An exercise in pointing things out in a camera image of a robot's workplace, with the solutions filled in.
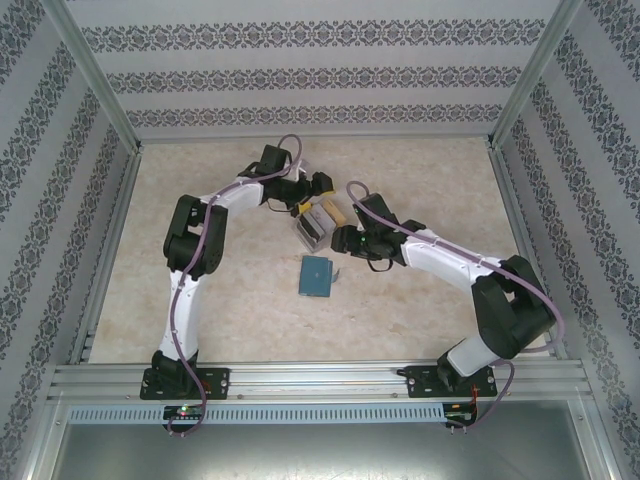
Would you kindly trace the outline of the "aluminium mounting rail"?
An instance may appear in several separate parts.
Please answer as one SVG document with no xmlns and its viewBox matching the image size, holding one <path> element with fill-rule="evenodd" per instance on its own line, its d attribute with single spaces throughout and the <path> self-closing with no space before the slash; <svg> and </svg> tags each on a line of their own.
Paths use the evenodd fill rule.
<svg viewBox="0 0 640 480">
<path fill-rule="evenodd" d="M 231 403 L 362 403 L 409 398 L 397 374 L 408 362 L 230 363 Z M 80 364 L 55 368 L 49 402 L 125 404 L 140 400 L 142 364 Z M 581 362 L 525 358 L 515 363 L 511 401 L 589 398 L 593 389 Z"/>
</svg>

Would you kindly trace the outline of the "blue leather card holder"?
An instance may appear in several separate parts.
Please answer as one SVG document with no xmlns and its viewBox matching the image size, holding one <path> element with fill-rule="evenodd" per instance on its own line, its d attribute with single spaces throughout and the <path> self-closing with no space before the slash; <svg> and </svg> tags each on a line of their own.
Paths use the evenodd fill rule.
<svg viewBox="0 0 640 480">
<path fill-rule="evenodd" d="M 327 257 L 305 255 L 302 258 L 298 294 L 305 297 L 328 298 L 340 270 Z"/>
</svg>

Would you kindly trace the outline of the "aluminium side rail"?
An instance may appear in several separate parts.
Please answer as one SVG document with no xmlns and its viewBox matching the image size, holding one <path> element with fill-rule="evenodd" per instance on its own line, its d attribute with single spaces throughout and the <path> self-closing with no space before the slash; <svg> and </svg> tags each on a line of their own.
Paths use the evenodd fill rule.
<svg viewBox="0 0 640 480">
<path fill-rule="evenodd" d="M 101 240 L 97 264 L 90 277 L 89 290 L 82 304 L 79 324 L 65 364 L 82 363 L 86 360 L 84 351 L 91 350 L 91 346 L 86 347 L 86 341 L 90 333 L 95 332 L 101 316 L 143 151 L 144 147 L 138 146 L 129 155 L 127 166 L 122 172 L 109 216 L 108 229 Z"/>
<path fill-rule="evenodd" d="M 542 287 L 542 292 L 547 294 L 548 296 L 551 296 L 545 285 L 543 272 L 541 271 L 537 262 L 537 258 L 535 255 L 536 251 L 529 236 L 526 219 L 522 214 L 517 192 L 513 186 L 502 153 L 491 146 L 487 148 L 487 151 L 492 169 L 494 171 L 496 182 L 498 184 L 500 195 L 504 203 L 505 211 L 509 220 L 517 250 L 521 256 L 526 258 L 531 263 L 534 273 L 536 274 Z"/>
</svg>

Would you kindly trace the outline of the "clear plastic card box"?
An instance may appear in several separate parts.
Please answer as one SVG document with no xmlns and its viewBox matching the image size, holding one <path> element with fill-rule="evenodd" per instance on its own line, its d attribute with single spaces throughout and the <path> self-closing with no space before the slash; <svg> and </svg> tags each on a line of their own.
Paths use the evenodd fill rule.
<svg viewBox="0 0 640 480">
<path fill-rule="evenodd" d="M 299 240 L 310 253 L 328 248 L 333 233 L 338 228 L 324 210 L 322 206 L 324 200 L 313 203 L 313 208 L 297 217 L 293 226 Z"/>
</svg>

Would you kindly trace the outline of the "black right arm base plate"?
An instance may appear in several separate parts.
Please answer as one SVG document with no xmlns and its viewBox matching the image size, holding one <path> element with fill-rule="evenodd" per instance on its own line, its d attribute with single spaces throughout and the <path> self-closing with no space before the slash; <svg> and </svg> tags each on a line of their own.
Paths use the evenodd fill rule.
<svg viewBox="0 0 640 480">
<path fill-rule="evenodd" d="M 498 394 L 493 369 L 486 366 L 469 377 L 459 376 L 455 371 L 445 374 L 435 365 L 410 365 L 399 369 L 397 374 L 406 380 L 410 398 L 494 398 Z"/>
</svg>

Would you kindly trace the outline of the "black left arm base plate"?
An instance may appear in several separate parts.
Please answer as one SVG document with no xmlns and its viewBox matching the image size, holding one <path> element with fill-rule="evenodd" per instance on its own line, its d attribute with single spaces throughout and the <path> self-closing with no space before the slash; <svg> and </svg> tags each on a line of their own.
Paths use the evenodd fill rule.
<svg viewBox="0 0 640 480">
<path fill-rule="evenodd" d="M 230 384 L 230 370 L 226 368 L 196 368 L 195 374 L 208 400 L 225 400 Z M 148 368 L 144 371 L 140 398 L 142 400 L 198 400 L 199 387 L 184 369 L 161 372 Z"/>
</svg>

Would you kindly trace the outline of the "gold card stack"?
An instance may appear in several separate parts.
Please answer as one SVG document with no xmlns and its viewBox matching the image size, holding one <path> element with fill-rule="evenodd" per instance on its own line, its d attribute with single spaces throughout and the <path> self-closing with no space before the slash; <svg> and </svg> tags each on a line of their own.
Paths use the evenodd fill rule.
<svg viewBox="0 0 640 480">
<path fill-rule="evenodd" d="M 333 201 L 324 200 L 322 206 L 337 227 L 342 227 L 347 223 L 346 216 Z"/>
</svg>

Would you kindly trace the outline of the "grey sheet metal tray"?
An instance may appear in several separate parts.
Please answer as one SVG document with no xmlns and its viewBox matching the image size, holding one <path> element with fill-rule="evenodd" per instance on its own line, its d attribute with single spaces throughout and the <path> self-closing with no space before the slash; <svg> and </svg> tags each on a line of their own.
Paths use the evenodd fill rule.
<svg viewBox="0 0 640 480">
<path fill-rule="evenodd" d="M 72 425 L 54 480 L 590 480 L 567 436 L 453 435 L 428 424 Z"/>
</svg>

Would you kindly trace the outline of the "aluminium frame post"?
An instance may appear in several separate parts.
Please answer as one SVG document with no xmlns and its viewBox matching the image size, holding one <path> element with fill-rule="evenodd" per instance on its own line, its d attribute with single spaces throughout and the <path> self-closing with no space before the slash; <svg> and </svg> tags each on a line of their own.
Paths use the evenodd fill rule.
<svg viewBox="0 0 640 480">
<path fill-rule="evenodd" d="M 496 125 L 487 137 L 487 146 L 490 150 L 496 151 L 504 143 L 531 91 L 553 56 L 553 52 L 583 3 L 584 0 L 559 0 Z"/>
<path fill-rule="evenodd" d="M 39 0 L 57 33 L 72 54 L 89 87 L 129 153 L 137 153 L 141 141 L 121 106 L 106 74 L 76 23 L 66 0 Z"/>
</svg>

